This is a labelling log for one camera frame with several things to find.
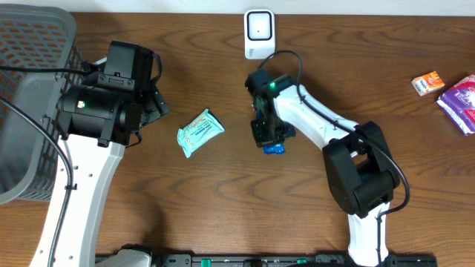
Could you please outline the blue snack wrapper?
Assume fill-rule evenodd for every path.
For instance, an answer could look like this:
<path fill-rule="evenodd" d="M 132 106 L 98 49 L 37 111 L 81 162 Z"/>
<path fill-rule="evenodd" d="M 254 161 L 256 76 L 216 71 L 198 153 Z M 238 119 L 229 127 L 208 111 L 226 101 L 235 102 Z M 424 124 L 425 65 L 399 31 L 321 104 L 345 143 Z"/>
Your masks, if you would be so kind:
<path fill-rule="evenodd" d="M 266 145 L 263 147 L 263 152 L 265 154 L 284 154 L 286 152 L 284 144 L 278 143 L 274 145 Z"/>

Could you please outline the mint green wipes pack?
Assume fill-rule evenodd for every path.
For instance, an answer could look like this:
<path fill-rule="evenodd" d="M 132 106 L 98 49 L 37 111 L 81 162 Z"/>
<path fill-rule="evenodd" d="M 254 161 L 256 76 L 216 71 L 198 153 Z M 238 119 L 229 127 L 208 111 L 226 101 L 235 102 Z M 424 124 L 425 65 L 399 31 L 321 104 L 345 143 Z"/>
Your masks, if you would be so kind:
<path fill-rule="evenodd" d="M 177 143 L 186 158 L 189 158 L 198 148 L 225 131 L 209 109 L 205 109 L 187 126 L 178 130 Z"/>

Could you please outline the orange Kleenex tissue pack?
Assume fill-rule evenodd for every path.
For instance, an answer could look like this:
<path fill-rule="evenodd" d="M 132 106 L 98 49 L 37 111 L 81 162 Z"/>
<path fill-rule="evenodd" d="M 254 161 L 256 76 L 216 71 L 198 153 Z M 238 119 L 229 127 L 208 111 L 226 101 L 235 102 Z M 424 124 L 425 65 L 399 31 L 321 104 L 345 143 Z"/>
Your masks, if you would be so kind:
<path fill-rule="evenodd" d="M 420 96 L 425 96 L 445 86 L 445 83 L 436 71 L 414 78 L 411 84 Z"/>

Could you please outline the purple Carefree pad pack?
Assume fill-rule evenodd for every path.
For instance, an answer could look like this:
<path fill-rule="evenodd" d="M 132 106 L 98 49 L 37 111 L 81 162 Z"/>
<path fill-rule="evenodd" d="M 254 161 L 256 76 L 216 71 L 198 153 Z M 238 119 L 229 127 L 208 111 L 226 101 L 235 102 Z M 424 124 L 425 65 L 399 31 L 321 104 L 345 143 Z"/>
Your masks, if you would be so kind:
<path fill-rule="evenodd" d="M 436 104 L 465 136 L 474 134 L 473 74 L 446 90 Z"/>

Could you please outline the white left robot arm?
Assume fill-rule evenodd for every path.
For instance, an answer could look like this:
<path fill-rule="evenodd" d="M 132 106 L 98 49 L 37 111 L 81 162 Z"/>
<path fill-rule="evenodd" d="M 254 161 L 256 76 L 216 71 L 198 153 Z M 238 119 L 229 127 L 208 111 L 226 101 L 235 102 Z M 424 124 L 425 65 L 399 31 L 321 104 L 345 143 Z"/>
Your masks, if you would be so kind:
<path fill-rule="evenodd" d="M 169 112 L 152 73 L 161 65 L 152 50 L 113 41 L 106 61 L 60 96 L 55 185 L 32 266 L 94 266 L 108 189 L 130 138 Z"/>

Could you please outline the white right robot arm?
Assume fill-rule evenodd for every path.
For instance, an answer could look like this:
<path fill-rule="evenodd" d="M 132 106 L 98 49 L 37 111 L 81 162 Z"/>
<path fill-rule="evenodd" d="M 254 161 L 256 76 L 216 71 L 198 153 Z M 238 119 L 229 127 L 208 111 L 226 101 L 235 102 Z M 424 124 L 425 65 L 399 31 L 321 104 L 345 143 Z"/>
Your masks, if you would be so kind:
<path fill-rule="evenodd" d="M 357 266 L 382 265 L 389 255 L 385 220 L 402 175 L 381 128 L 339 116 L 289 75 L 257 70 L 245 87 L 258 115 L 251 123 L 256 145 L 278 145 L 300 131 L 321 149 L 330 193 L 348 215 L 350 258 Z"/>

